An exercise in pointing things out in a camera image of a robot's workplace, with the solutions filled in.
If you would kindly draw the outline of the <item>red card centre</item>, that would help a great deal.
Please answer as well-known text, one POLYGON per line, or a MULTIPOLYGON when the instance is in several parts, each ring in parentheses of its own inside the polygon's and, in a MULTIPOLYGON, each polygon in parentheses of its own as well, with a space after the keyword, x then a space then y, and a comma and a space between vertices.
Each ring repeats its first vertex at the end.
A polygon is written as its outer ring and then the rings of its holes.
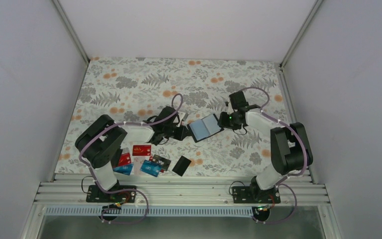
POLYGON ((150 156, 151 155, 151 145, 133 145, 132 155, 133 156, 150 156))

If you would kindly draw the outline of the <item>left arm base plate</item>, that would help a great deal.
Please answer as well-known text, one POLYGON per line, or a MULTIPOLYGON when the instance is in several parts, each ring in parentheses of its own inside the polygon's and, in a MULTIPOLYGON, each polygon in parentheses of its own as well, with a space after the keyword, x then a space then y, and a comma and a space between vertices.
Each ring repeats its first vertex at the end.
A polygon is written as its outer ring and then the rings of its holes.
POLYGON ((107 194, 99 189, 97 185, 90 185, 87 191, 87 203, 134 203, 135 192, 122 192, 116 194, 107 194))

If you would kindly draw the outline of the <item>aluminium rail frame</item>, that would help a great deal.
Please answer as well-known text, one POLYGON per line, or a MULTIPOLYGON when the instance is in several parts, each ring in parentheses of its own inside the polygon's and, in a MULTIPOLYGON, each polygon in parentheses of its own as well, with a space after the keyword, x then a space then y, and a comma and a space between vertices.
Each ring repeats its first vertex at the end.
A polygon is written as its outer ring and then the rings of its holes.
MULTIPOLYGON (((151 206, 230 206, 231 184, 249 184, 250 177, 191 177, 117 175, 120 183, 135 185, 148 198, 151 206)), ((34 202, 37 204, 85 204, 84 190, 93 184, 82 174, 57 174, 52 182, 39 185, 34 202)), ((313 184, 310 176, 290 178, 289 187, 279 188, 280 206, 323 206, 330 204, 325 185, 313 184)))

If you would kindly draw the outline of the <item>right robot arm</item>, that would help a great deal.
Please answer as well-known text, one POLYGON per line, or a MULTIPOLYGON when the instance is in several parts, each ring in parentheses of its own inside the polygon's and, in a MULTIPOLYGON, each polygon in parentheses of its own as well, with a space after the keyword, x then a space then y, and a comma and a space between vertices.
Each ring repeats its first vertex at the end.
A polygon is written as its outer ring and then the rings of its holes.
POLYGON ((218 125, 237 130, 245 126, 270 135, 271 164, 253 177, 250 184, 250 198, 263 202, 272 188, 290 177, 304 174, 312 163, 309 141, 303 124, 287 124, 268 115, 262 106, 250 105, 243 91, 229 95, 231 113, 222 112, 218 125))

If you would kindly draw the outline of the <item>blue card lower left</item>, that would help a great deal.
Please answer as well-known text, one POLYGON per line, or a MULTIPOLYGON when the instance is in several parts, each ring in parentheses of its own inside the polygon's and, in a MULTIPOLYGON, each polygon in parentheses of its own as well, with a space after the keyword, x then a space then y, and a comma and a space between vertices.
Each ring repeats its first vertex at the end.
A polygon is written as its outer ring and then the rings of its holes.
POLYGON ((125 164, 121 166, 117 166, 113 168, 113 171, 116 173, 124 174, 124 175, 130 175, 133 169, 133 164, 125 164))

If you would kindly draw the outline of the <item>floral patterned table mat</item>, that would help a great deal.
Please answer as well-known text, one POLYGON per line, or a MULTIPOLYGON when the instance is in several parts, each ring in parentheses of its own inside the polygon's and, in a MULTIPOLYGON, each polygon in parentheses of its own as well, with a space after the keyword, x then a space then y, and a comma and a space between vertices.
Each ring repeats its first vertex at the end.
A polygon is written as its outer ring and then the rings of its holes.
MULTIPOLYGON (((75 141, 98 117, 140 122, 174 105, 186 123, 227 110, 229 95, 245 91, 249 104, 290 122, 276 66, 272 62, 173 58, 95 57, 86 71, 55 172, 87 174, 75 141)), ((224 130, 195 143, 170 139, 152 153, 176 164, 191 160, 186 176, 252 177, 271 162, 270 135, 250 127, 224 130)))

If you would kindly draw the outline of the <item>black card holder wallet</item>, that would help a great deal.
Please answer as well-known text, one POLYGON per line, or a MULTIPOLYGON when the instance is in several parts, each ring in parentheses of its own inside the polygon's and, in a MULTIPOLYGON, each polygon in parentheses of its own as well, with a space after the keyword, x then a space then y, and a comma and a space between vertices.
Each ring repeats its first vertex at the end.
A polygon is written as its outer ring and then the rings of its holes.
POLYGON ((198 143, 224 131, 224 128, 220 127, 218 123, 218 117, 215 114, 210 114, 202 119, 189 123, 187 128, 194 142, 198 143))

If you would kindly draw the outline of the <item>blue card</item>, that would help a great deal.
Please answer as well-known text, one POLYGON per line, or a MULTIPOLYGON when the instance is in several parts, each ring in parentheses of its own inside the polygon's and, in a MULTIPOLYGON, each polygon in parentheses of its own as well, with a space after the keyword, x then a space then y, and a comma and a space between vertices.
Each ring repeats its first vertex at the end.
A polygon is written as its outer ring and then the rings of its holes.
POLYGON ((158 177, 161 170, 162 170, 161 165, 159 165, 155 162, 149 161, 149 160, 144 160, 144 162, 142 163, 142 166, 140 168, 141 172, 149 174, 153 177, 158 177))
POLYGON ((130 175, 133 169, 133 164, 125 164, 121 166, 117 166, 113 168, 113 171, 116 173, 124 174, 124 175, 130 175))

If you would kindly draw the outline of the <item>red card lower left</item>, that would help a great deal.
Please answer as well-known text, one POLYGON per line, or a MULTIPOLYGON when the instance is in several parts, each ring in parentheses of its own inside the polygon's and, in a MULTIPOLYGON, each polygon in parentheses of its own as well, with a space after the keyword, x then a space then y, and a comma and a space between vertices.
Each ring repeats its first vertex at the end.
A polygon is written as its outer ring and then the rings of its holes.
POLYGON ((124 166, 131 164, 131 155, 128 148, 123 148, 120 152, 119 161, 117 163, 117 166, 124 166))

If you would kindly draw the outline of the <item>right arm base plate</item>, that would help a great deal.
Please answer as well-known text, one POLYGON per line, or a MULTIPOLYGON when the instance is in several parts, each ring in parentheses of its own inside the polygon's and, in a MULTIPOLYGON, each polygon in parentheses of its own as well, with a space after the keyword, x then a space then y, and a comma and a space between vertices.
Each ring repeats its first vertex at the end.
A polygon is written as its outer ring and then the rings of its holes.
POLYGON ((252 190, 249 186, 234 186, 231 193, 235 204, 279 204, 281 202, 278 188, 252 190))

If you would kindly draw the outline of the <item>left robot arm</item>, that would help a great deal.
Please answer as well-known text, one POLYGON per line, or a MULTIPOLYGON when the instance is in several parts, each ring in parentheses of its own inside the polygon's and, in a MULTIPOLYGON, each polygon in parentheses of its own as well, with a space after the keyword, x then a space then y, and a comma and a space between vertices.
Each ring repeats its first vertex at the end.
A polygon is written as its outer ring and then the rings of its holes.
POLYGON ((107 202, 118 196, 118 179, 112 170, 112 159, 121 150, 121 144, 160 144, 164 139, 183 140, 188 136, 183 121, 187 113, 165 107, 155 117, 143 122, 116 123, 109 115, 101 115, 75 141, 79 160, 84 163, 98 194, 107 202))

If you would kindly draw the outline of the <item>black patterned card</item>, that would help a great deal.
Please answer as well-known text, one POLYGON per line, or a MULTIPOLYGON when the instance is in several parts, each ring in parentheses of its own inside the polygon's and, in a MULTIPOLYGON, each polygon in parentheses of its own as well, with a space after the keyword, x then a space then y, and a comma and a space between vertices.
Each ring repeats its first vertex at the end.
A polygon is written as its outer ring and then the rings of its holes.
POLYGON ((171 160, 164 158, 162 156, 156 155, 156 154, 154 154, 150 157, 150 161, 160 165, 161 166, 161 172, 167 171, 169 169, 170 164, 171 164, 171 160))

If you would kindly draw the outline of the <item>red card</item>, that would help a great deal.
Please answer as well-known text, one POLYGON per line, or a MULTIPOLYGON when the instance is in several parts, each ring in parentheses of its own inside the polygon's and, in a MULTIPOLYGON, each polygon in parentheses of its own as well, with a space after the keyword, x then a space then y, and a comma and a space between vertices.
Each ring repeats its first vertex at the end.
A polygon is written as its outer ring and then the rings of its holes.
POLYGON ((117 166, 124 166, 131 164, 131 155, 128 148, 123 148, 120 152, 119 161, 117 163, 117 166))
POLYGON ((133 145, 132 155, 133 156, 150 156, 151 155, 151 145, 133 145))

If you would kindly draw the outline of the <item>blue card lower centre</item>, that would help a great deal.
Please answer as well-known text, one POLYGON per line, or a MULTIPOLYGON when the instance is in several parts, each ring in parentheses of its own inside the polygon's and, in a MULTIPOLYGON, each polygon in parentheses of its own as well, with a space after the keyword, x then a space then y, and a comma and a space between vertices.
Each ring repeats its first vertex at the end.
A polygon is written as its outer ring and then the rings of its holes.
POLYGON ((144 162, 142 163, 142 166, 140 168, 141 172, 149 174, 153 177, 158 177, 161 170, 162 170, 161 165, 159 165, 155 162, 149 161, 149 160, 144 160, 144 162))

